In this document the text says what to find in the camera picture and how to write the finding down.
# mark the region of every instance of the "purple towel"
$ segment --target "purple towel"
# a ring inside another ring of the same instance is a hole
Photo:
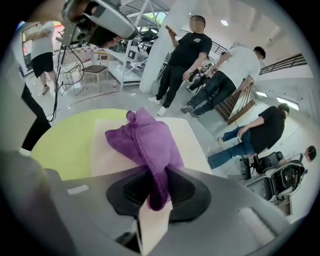
[[[128,111],[126,119],[128,124],[105,132],[106,141],[136,164],[149,167],[153,184],[148,205],[152,210],[159,211],[170,196],[165,167],[184,166],[178,147],[169,127],[155,120],[145,108],[139,108],[136,113]]]

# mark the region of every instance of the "black chair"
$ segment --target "black chair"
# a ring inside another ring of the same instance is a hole
[[[260,159],[256,155],[253,158],[253,166],[258,174],[264,174],[271,168],[277,168],[279,161],[282,159],[284,159],[284,155],[280,151],[273,152]]]

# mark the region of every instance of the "man in black shirt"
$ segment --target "man in black shirt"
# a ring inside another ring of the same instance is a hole
[[[187,81],[191,74],[209,56],[212,40],[204,34],[206,20],[202,16],[194,15],[190,19],[190,28],[193,33],[186,34],[179,41],[175,39],[176,33],[169,29],[169,35],[175,47],[160,81],[156,97],[148,98],[149,102],[160,105],[168,88],[166,99],[158,111],[163,116],[170,107],[183,80]]]
[[[255,121],[226,132],[222,138],[218,138],[220,145],[235,137],[239,137],[241,143],[209,156],[211,169],[223,165],[232,157],[260,154],[263,150],[270,149],[281,138],[289,111],[285,103],[278,107],[271,106],[260,113]]]

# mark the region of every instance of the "white floor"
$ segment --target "white floor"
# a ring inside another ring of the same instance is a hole
[[[161,107],[160,105],[148,102],[147,97],[151,95],[142,93],[138,86],[125,87],[123,91],[118,91],[119,82],[110,74],[108,75],[107,82],[105,78],[100,79],[100,93],[93,77],[86,76],[85,79],[87,90],[83,90],[78,96],[74,95],[73,88],[69,88],[63,96],[61,96],[60,91],[58,92],[56,119],[51,124],[52,126],[60,120],[88,110],[113,108],[136,111],[138,108],[144,107],[153,116],[156,116],[157,111]],[[50,91],[42,96],[41,82],[39,79],[36,79],[33,73],[28,75],[25,80],[33,98],[40,104],[45,114],[49,116],[52,113],[55,99],[52,81],[48,78],[47,85],[50,87]],[[76,93],[81,86],[83,84],[77,84]],[[165,116],[188,120],[203,153],[208,157],[222,150],[215,137],[223,135],[223,130],[231,130],[234,127],[230,127],[229,129],[226,122],[215,110],[207,112],[199,119],[193,118],[189,113],[183,114],[180,108],[184,106],[191,96],[191,93],[186,90],[186,86],[182,85],[170,108],[167,109]],[[212,173],[225,178],[236,177],[238,179],[238,176],[241,174],[240,161],[232,159],[221,167],[212,170]]]

